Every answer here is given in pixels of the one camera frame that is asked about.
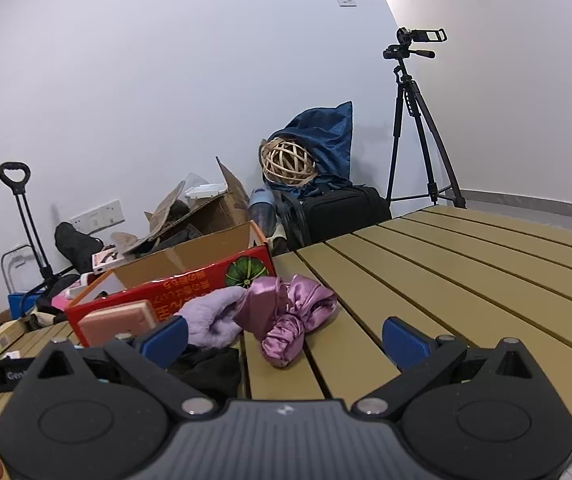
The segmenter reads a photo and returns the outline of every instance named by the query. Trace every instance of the pumpkin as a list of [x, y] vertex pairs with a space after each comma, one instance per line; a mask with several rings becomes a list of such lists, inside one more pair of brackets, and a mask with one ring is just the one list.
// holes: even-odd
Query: pumpkin
[[268, 269], [259, 258], [239, 256], [226, 269], [224, 283], [226, 286], [238, 285], [248, 288], [255, 278], [267, 275]]

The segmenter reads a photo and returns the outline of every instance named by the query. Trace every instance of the red box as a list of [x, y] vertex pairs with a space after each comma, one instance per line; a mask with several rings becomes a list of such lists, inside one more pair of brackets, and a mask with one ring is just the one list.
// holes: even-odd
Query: red box
[[[245, 244], [246, 248], [241, 249], [241, 244]], [[229, 256], [194, 267], [200, 259], [226, 251], [230, 253]], [[253, 221], [117, 267], [88, 286], [74, 300], [74, 305], [68, 307], [66, 314], [80, 342], [88, 346], [78, 325], [87, 314], [100, 308], [148, 300], [159, 321], [163, 321], [192, 298], [227, 285], [249, 285], [246, 279], [248, 272], [242, 276], [240, 269], [243, 272], [250, 270], [250, 274], [253, 274], [251, 278], [260, 272], [275, 276], [268, 244]], [[138, 276], [142, 284], [134, 284]]]

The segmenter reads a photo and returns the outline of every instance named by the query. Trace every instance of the baseboard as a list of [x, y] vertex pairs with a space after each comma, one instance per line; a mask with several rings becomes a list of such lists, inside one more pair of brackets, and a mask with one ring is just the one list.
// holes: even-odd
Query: baseboard
[[491, 193], [487, 191], [461, 190], [461, 194], [466, 200], [477, 202], [490, 202], [493, 204], [511, 205], [535, 211], [544, 211], [556, 215], [572, 217], [572, 204], [568, 202], [558, 202], [545, 198], [534, 198], [531, 196], [509, 195], [505, 193]]

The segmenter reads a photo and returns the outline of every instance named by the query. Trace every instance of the blue rubber pad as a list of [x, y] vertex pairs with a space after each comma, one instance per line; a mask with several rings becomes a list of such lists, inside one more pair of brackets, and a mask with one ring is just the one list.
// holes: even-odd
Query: blue rubber pad
[[389, 317], [381, 329], [384, 351], [400, 371], [423, 361], [432, 353], [434, 340], [397, 317]]
[[181, 316], [170, 316], [152, 332], [137, 338], [137, 342], [141, 355], [166, 369], [188, 345], [188, 323]]

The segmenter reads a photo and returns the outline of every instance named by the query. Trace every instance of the rattan ball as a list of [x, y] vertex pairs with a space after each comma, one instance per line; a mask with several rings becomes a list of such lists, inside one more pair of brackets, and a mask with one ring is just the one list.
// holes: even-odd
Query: rattan ball
[[278, 184], [301, 187], [317, 176], [310, 154], [290, 139], [275, 137], [262, 144], [259, 161], [266, 179]]

